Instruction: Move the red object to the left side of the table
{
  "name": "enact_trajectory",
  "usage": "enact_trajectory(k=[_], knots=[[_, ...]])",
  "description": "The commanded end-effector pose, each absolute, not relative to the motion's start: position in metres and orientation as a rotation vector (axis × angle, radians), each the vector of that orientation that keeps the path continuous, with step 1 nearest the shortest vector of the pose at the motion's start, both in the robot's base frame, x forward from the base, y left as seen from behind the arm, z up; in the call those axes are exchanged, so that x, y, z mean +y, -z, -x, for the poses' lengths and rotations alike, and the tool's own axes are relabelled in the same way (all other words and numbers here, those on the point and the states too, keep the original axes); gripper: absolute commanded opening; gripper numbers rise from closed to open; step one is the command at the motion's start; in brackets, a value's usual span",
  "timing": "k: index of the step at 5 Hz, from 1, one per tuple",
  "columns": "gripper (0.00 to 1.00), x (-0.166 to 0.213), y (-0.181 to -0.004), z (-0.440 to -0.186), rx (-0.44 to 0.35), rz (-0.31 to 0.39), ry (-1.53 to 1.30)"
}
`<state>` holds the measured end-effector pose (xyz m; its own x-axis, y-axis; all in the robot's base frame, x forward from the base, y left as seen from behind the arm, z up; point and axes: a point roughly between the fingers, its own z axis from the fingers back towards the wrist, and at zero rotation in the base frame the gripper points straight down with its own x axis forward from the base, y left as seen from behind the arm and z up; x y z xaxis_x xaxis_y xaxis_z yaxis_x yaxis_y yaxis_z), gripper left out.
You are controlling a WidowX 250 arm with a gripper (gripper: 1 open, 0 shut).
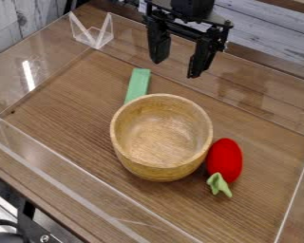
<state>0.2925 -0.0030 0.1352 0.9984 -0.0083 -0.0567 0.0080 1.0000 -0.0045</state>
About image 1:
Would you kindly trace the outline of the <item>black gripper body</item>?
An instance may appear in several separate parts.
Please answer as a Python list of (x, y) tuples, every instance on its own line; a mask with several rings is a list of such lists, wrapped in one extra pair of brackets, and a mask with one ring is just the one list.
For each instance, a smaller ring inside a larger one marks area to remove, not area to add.
[(159, 39), (175, 34), (196, 41), (201, 37), (227, 42), (234, 23), (213, 11), (216, 0), (144, 0), (148, 33)]

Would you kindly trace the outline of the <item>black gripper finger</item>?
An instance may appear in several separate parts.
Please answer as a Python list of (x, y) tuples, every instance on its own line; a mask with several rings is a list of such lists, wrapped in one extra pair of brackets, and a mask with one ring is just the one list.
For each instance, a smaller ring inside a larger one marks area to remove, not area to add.
[(147, 37), (149, 57), (159, 64), (169, 55), (171, 37), (165, 23), (151, 17), (147, 18)]
[(195, 52), (189, 57), (189, 78), (197, 78), (209, 68), (216, 53), (224, 49), (224, 44), (220, 28), (209, 27), (196, 39)]

